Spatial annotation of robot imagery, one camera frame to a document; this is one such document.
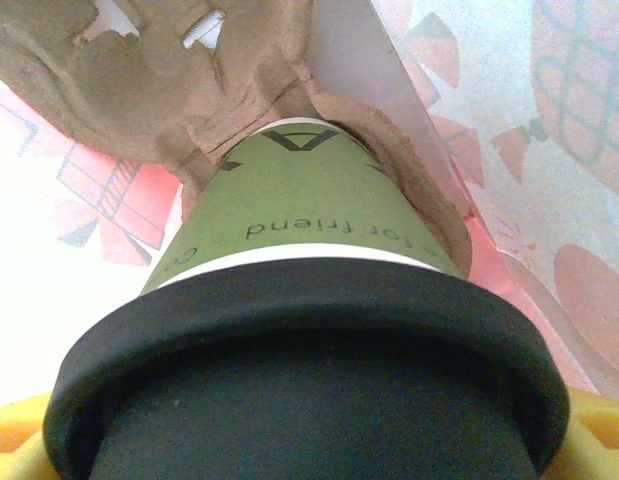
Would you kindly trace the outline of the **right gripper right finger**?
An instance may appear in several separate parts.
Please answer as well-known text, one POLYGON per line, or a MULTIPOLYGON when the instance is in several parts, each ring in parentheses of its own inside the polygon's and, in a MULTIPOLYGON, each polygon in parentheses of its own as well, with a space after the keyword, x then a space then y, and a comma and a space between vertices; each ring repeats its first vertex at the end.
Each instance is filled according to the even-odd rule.
POLYGON ((570 418, 563 444, 545 480, 619 480, 619 401, 569 391, 570 418))

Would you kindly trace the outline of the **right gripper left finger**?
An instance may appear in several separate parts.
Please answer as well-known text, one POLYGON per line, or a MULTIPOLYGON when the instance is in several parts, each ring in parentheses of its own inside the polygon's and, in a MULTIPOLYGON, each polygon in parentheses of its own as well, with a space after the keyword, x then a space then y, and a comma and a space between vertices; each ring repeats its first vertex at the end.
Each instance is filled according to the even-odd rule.
POLYGON ((58 480, 48 458, 42 423, 50 393, 0 407, 0 480, 58 480))

